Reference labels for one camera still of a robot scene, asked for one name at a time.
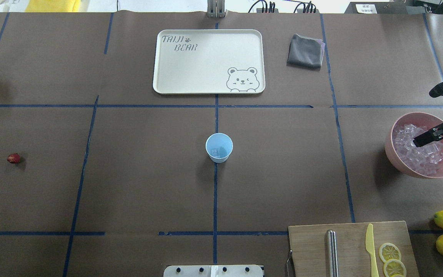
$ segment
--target pink bowl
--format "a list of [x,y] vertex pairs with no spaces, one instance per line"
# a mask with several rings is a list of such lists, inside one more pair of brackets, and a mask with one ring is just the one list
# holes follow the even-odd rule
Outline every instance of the pink bowl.
[[389,130],[389,134],[387,134],[387,138],[385,140],[385,153],[389,161],[394,165],[402,173],[409,175],[411,177],[422,178],[422,179],[438,179],[443,178],[443,161],[439,163],[440,169],[437,170],[437,173],[432,176],[422,175],[418,172],[415,172],[411,168],[409,168],[401,159],[399,158],[396,150],[394,149],[394,144],[392,141],[392,132],[396,126],[402,127],[404,125],[413,124],[415,126],[426,126],[427,128],[433,128],[438,124],[441,124],[443,121],[431,114],[427,114],[424,112],[411,112],[401,116],[394,124],[392,125],[391,130]]

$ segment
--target white sticker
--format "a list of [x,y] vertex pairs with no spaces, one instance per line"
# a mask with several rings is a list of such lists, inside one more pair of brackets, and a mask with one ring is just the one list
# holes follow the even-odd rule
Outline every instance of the white sticker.
[[358,13],[377,13],[374,4],[356,4],[356,11]]

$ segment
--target bowl of ice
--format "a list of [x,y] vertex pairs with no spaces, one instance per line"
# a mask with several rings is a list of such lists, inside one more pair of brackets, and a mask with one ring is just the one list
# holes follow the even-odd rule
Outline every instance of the bowl of ice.
[[422,179],[443,178],[443,140],[416,147],[413,139],[443,121],[431,114],[412,112],[392,125],[385,141],[389,161],[406,175]]

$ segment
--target blue plastic cup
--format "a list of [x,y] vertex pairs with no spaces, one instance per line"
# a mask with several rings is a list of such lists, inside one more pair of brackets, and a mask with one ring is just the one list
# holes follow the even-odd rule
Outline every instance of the blue plastic cup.
[[233,142],[224,133],[214,133],[206,140],[206,152],[215,163],[223,163],[232,153]]

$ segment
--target cartoon bear print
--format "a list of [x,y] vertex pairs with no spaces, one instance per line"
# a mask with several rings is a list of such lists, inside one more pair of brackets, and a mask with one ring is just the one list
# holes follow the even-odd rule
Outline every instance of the cartoon bear print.
[[230,89],[230,92],[255,92],[259,87],[256,74],[257,70],[255,68],[248,68],[247,70],[229,68],[226,86]]

